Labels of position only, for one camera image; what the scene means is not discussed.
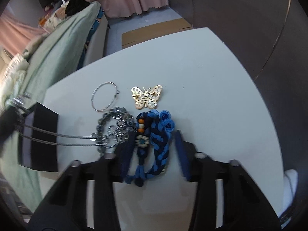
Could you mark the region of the silver bangle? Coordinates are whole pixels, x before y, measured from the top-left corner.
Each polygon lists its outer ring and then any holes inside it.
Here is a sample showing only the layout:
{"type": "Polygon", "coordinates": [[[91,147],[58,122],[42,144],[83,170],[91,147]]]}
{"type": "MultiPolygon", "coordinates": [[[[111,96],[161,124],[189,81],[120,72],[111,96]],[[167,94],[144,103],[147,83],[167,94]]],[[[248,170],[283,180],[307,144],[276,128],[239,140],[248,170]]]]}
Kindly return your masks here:
{"type": "Polygon", "coordinates": [[[114,105],[119,93],[116,83],[112,81],[103,82],[94,89],[91,95],[92,109],[99,113],[106,112],[114,105]]]}

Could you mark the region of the gold butterfly brooch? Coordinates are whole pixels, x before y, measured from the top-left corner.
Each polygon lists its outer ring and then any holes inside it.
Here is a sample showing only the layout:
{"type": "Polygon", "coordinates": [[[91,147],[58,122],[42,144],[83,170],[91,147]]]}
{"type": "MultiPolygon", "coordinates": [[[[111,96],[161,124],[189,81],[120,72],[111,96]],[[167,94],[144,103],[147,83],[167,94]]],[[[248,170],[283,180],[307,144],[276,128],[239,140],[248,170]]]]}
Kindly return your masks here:
{"type": "Polygon", "coordinates": [[[161,92],[162,85],[156,85],[148,89],[143,88],[143,90],[139,87],[132,87],[131,93],[135,101],[135,108],[138,110],[143,108],[156,109],[161,92]]]}

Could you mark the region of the black garment on bed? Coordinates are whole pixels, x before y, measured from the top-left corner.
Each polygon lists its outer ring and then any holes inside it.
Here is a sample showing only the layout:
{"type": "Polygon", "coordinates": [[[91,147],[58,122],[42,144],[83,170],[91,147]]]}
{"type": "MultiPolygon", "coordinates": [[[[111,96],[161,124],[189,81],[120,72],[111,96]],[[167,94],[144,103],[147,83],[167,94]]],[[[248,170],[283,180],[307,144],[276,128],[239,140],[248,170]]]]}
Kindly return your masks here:
{"type": "Polygon", "coordinates": [[[82,11],[89,5],[90,5],[90,2],[85,1],[85,0],[69,0],[66,6],[66,9],[65,9],[65,14],[67,16],[72,16],[82,11]]]}

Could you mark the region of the pink curtain left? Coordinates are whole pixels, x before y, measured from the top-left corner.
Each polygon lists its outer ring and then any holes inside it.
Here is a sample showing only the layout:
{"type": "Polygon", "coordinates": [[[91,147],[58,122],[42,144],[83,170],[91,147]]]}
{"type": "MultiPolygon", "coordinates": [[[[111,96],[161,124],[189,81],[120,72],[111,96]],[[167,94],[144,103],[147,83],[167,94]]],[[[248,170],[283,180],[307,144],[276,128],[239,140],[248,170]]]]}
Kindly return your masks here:
{"type": "Polygon", "coordinates": [[[22,53],[33,38],[44,33],[44,29],[22,23],[6,9],[1,14],[1,47],[12,55],[22,53]]]}

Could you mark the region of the floral pillow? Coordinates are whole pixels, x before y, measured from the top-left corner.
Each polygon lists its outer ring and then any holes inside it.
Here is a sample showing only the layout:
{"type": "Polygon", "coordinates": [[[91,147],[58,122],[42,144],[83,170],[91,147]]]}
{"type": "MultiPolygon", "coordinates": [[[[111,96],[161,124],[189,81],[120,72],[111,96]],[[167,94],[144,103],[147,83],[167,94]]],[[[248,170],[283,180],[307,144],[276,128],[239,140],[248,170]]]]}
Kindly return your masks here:
{"type": "Polygon", "coordinates": [[[39,21],[39,26],[46,32],[52,32],[59,24],[61,24],[66,18],[66,8],[60,7],[53,14],[48,14],[39,21]]]}

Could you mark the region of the white bed frame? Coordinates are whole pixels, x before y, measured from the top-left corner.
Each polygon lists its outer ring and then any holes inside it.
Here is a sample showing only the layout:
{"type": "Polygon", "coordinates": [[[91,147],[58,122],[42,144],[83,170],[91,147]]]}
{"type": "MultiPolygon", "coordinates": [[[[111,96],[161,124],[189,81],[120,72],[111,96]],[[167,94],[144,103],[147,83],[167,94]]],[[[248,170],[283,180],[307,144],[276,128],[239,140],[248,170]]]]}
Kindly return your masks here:
{"type": "Polygon", "coordinates": [[[89,43],[86,45],[81,67],[85,67],[96,60],[103,58],[108,28],[109,24],[107,18],[105,14],[103,14],[95,32],[91,36],[89,43]]]}

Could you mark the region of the flattened cardboard sheet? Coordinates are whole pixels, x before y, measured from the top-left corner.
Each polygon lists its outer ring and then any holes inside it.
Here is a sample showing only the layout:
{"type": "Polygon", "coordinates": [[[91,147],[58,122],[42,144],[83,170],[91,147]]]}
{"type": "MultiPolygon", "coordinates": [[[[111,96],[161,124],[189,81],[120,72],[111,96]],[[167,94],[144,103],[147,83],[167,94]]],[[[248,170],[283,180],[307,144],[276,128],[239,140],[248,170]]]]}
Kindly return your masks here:
{"type": "Polygon", "coordinates": [[[193,26],[183,18],[155,23],[122,34],[122,49],[165,35],[191,29],[193,29],[193,26]]]}

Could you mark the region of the green bed blanket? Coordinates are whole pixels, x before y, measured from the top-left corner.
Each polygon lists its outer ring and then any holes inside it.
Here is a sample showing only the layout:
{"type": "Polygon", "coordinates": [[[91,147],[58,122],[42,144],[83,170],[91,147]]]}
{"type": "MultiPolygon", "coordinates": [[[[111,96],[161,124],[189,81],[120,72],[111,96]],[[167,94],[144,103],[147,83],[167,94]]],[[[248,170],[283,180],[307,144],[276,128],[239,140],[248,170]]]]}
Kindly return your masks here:
{"type": "MultiPolygon", "coordinates": [[[[98,2],[66,19],[34,51],[18,95],[30,95],[25,107],[43,102],[49,87],[78,66],[89,31],[101,10],[98,2]]],[[[1,146],[1,172],[22,203],[34,212],[42,201],[38,172],[18,164],[18,133],[1,146]]]]}

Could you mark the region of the white cloth on floor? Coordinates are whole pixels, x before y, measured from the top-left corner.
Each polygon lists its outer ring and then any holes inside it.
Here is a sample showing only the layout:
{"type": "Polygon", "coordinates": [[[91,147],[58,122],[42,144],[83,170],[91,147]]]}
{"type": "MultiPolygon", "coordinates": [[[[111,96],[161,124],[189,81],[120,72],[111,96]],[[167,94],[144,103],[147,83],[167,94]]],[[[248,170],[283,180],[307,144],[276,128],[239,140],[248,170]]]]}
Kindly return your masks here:
{"type": "Polygon", "coordinates": [[[298,172],[295,169],[289,169],[284,173],[284,195],[282,201],[282,210],[277,214],[281,229],[284,229],[291,221],[296,206],[296,190],[298,186],[298,172]]]}

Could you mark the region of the white crumpled duvet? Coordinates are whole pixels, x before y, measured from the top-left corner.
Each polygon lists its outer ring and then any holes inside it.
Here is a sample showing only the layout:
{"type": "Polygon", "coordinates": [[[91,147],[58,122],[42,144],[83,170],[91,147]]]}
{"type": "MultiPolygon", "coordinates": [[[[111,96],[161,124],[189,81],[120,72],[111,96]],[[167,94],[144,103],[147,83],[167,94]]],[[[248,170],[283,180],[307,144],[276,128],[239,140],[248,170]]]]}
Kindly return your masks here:
{"type": "Polygon", "coordinates": [[[21,55],[16,54],[1,76],[1,110],[11,105],[11,101],[19,94],[26,77],[29,63],[21,55]]]}

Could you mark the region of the black jewelry box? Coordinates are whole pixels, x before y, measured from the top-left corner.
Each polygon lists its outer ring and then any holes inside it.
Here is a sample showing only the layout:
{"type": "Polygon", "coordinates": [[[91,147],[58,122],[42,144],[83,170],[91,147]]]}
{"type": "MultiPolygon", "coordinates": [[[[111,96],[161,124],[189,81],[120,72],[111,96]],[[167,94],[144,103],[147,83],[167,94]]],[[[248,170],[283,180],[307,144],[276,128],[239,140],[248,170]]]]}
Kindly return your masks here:
{"type": "Polygon", "coordinates": [[[24,114],[26,126],[18,135],[18,164],[35,171],[57,172],[56,136],[34,128],[56,133],[59,115],[39,102],[29,111],[24,114]]]}

